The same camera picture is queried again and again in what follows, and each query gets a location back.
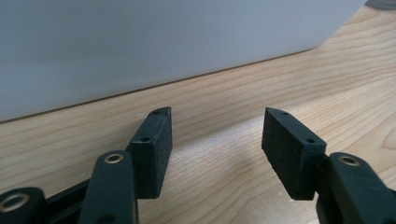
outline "wood grain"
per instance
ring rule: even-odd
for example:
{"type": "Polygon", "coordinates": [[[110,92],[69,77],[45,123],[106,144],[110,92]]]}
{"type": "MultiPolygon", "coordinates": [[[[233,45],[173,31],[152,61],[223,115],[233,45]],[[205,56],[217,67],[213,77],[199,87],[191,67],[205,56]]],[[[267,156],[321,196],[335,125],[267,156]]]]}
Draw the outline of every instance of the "wood grain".
{"type": "Polygon", "coordinates": [[[0,192],[48,196],[124,149],[149,111],[173,107],[160,199],[141,223],[317,223],[261,150],[264,108],[292,113],[327,143],[368,161],[396,189],[396,12],[363,7],[322,46],[275,60],[0,124],[0,192]]]}

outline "wooden table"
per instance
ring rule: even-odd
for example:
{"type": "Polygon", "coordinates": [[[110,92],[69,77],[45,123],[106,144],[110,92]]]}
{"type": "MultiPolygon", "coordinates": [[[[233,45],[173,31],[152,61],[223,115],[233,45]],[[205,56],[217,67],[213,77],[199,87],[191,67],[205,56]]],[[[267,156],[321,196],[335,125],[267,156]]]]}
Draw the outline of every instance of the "wooden table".
{"type": "Polygon", "coordinates": [[[264,108],[289,111],[328,153],[367,160],[396,189],[396,12],[363,7],[303,53],[3,122],[0,192],[69,188],[166,105],[175,146],[161,198],[139,201],[141,223],[317,223],[315,202],[291,200],[261,150],[264,108]]]}

